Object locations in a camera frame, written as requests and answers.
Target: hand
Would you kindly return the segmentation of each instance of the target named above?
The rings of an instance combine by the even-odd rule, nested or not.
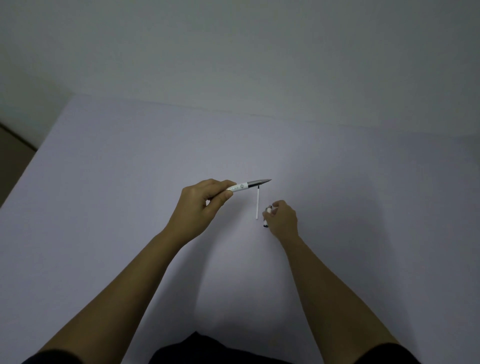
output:
[[[276,207],[272,210],[272,213],[263,212],[271,233],[280,242],[298,238],[297,213],[295,210],[283,200],[273,202],[272,206]]]
[[[181,246],[200,235],[215,217],[223,204],[233,196],[225,191],[235,182],[209,179],[181,191],[175,211],[163,232],[178,241]]]

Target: left hand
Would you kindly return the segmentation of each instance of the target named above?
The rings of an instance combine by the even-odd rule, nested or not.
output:
[[[223,204],[233,196],[232,191],[226,191],[233,185],[235,182],[229,180],[220,182],[209,179],[185,187],[163,232],[181,246],[196,238],[205,231]]]

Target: pen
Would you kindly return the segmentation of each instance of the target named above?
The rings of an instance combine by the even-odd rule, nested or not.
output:
[[[247,190],[251,187],[260,186],[261,184],[267,183],[268,181],[271,181],[271,180],[256,180],[251,182],[239,183],[239,184],[236,184],[235,186],[231,186],[227,188],[227,190],[230,190],[232,192]]]

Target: table surface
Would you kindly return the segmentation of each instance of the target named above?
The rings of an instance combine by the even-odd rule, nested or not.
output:
[[[479,171],[456,140],[77,96],[0,210],[1,357],[31,355],[167,222],[184,186],[262,178],[313,251],[423,363],[480,357]],[[193,331],[295,363],[320,354],[256,191],[168,268],[125,357]]]

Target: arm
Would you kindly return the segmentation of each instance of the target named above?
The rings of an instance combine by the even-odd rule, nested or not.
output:
[[[175,254],[207,228],[234,184],[206,180],[185,187],[165,229],[40,351],[65,350],[84,363],[120,363]]]
[[[368,306],[298,235],[295,211],[277,201],[268,227],[282,244],[303,311],[325,364],[351,364],[373,347],[398,343]]]

